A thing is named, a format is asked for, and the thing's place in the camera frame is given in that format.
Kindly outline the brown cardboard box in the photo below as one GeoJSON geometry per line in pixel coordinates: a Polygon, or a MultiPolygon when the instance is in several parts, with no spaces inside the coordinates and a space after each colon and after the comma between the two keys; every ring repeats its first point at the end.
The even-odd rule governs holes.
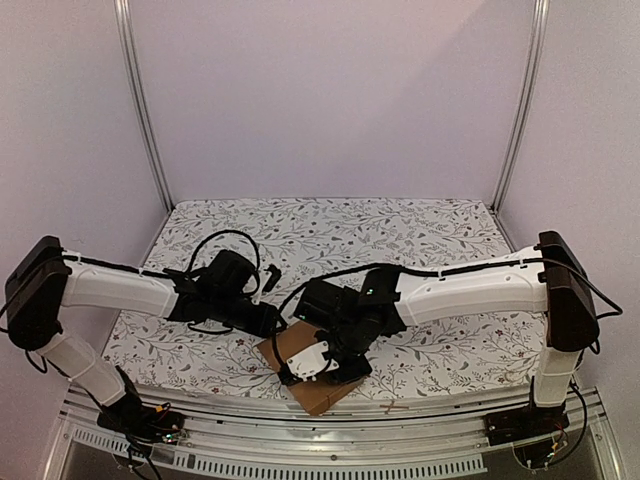
{"type": "Polygon", "coordinates": [[[317,332],[319,329],[299,321],[276,337],[278,352],[288,368],[285,378],[293,383],[286,386],[279,376],[276,379],[311,416],[325,414],[364,382],[363,378],[341,385],[333,382],[330,375],[338,373],[340,364],[331,360],[325,369],[329,346],[327,341],[315,337],[317,332]]]}

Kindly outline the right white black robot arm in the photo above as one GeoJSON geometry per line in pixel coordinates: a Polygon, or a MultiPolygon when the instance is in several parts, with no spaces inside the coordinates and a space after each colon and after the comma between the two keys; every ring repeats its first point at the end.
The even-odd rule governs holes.
{"type": "Polygon", "coordinates": [[[510,255],[435,271],[381,265],[367,271],[354,290],[325,278],[310,280],[294,309],[297,319],[317,328],[314,344],[285,362],[298,380],[328,372],[338,384],[364,376],[364,355],[381,336],[447,317],[525,311],[547,319],[530,404],[517,427],[537,436],[565,403],[580,353],[593,345],[600,327],[595,286],[555,231],[510,255]]]}

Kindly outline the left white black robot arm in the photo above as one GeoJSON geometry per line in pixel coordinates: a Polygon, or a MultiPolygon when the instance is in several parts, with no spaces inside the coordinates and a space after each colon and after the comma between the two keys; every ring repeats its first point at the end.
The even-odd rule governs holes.
{"type": "Polygon", "coordinates": [[[148,426],[146,408],[134,401],[124,376],[84,340],[65,331],[63,308],[96,307],[134,311],[168,321],[226,329],[268,338],[282,326],[278,309],[261,300],[278,282],[270,266],[260,278],[259,261],[221,250],[206,266],[152,272],[83,257],[43,237],[5,284],[5,331],[19,349],[36,352],[84,388],[128,434],[148,426]]]}

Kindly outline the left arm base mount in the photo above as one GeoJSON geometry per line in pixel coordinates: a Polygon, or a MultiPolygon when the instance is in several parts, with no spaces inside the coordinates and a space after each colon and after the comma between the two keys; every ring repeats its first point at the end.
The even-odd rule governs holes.
{"type": "Polygon", "coordinates": [[[169,403],[144,405],[139,399],[123,397],[111,406],[100,406],[97,424],[124,434],[136,442],[173,444],[184,434],[186,417],[169,403]]]}

